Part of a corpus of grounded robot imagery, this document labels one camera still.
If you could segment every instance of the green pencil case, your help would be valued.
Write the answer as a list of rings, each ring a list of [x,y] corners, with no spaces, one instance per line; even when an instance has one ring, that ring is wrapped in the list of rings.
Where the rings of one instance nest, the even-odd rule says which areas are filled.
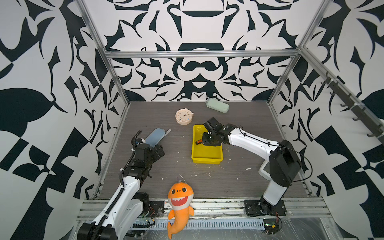
[[[207,104],[207,107],[215,109],[216,111],[219,111],[221,113],[227,113],[229,110],[228,104],[226,104],[224,102],[220,102],[216,98],[208,99],[206,104]]]

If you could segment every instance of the plush toy head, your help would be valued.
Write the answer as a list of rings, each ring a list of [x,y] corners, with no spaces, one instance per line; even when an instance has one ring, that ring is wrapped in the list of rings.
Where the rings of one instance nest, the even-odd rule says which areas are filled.
[[[171,204],[173,210],[181,210],[188,207],[192,198],[192,188],[183,182],[174,184],[168,193],[168,202]]]

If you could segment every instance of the plush toy mouth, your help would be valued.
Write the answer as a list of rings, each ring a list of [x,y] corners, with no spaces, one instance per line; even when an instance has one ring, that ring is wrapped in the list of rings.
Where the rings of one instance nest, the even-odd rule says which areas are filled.
[[[181,206],[184,203],[186,203],[187,200],[188,200],[188,196],[185,196],[183,198],[178,197],[178,198],[170,199],[173,206]]]

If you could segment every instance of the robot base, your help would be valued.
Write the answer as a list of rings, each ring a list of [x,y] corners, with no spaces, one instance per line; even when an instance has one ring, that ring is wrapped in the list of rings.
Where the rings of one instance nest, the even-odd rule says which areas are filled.
[[[275,206],[270,205],[263,197],[260,200],[245,200],[244,208],[245,214],[249,217],[276,215],[276,213],[285,216],[285,205],[281,199]]]

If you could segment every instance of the clock face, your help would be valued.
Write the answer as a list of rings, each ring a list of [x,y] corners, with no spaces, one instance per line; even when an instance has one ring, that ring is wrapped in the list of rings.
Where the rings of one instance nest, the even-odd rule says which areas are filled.
[[[176,113],[176,119],[180,122],[187,122],[192,119],[192,112],[187,109],[181,109]]]

